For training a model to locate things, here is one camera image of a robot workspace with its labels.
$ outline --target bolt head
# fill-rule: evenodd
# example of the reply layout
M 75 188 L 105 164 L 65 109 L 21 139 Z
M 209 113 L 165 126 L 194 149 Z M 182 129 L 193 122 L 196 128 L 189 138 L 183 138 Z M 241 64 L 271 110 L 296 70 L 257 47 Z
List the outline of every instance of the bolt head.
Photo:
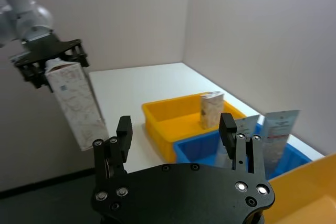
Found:
M 243 182 L 237 182 L 236 183 L 236 189 L 243 193 L 243 192 L 247 191 L 247 185 Z
M 263 186 L 258 186 L 257 187 L 257 191 L 258 193 L 260 193 L 261 195 L 266 195 L 267 194 L 267 189 Z
M 191 170 L 199 170 L 200 166 L 198 164 L 192 164 L 191 165 Z
M 101 145 L 102 143 L 103 143 L 103 141 L 99 140 L 99 141 L 95 141 L 93 144 L 94 144 L 95 146 L 99 146 L 99 145 Z
M 96 194 L 96 200 L 97 201 L 103 201 L 107 198 L 107 192 L 105 191 L 100 191 Z
M 117 195 L 120 196 L 120 197 L 123 197 L 125 196 L 126 194 L 128 194 L 128 189 L 126 187 L 120 187 L 118 190 L 117 190 Z
M 120 205 L 118 203 L 113 203 L 111 206 L 111 210 L 117 211 L 120 208 Z
M 162 166 L 162 171 L 168 172 L 169 170 L 170 170 L 170 166 L 169 165 Z
M 255 207 L 257 205 L 257 201 L 255 198 L 249 196 L 246 197 L 245 202 L 247 205 L 249 205 L 250 207 Z

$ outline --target blue plastic tray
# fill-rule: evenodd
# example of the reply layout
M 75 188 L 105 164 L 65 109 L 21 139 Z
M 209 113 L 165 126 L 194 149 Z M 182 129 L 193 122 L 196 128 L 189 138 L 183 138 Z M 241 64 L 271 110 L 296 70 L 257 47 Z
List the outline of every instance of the blue plastic tray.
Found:
M 259 134 L 261 128 L 262 125 L 257 124 L 255 134 Z M 174 144 L 176 162 L 214 166 L 219 139 L 219 132 L 212 131 L 176 142 Z M 274 178 L 310 161 L 311 159 L 299 150 L 287 144 L 276 171 L 273 174 L 267 174 L 266 177 L 267 179 Z

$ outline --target white table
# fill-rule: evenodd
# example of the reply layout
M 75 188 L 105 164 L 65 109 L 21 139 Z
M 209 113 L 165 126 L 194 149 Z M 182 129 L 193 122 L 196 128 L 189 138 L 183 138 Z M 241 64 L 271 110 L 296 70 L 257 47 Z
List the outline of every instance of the white table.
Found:
M 164 163 L 145 131 L 141 110 L 144 103 L 206 91 L 223 91 L 224 99 L 247 116 L 259 114 L 183 63 L 96 71 L 89 75 L 110 136 L 116 135 L 119 117 L 131 116 L 133 139 L 125 165 L 128 172 Z M 263 121 L 264 117 L 260 116 L 259 123 Z M 288 143 L 311 160 L 323 157 L 293 135 Z

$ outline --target yellow bin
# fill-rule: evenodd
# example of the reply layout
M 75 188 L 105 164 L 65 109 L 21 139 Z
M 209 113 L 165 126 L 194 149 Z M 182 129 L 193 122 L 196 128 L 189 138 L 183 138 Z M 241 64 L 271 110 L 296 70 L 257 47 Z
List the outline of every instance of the yellow bin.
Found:
M 275 203 L 265 223 L 336 223 L 335 164 L 333 154 L 272 179 Z
M 218 126 L 203 129 L 200 124 L 201 95 L 187 95 L 142 105 L 146 117 L 146 130 L 154 139 L 161 154 L 169 163 L 174 163 L 176 155 L 173 144 L 188 137 L 214 131 Z M 244 118 L 245 115 L 224 101 L 224 112 L 233 118 Z

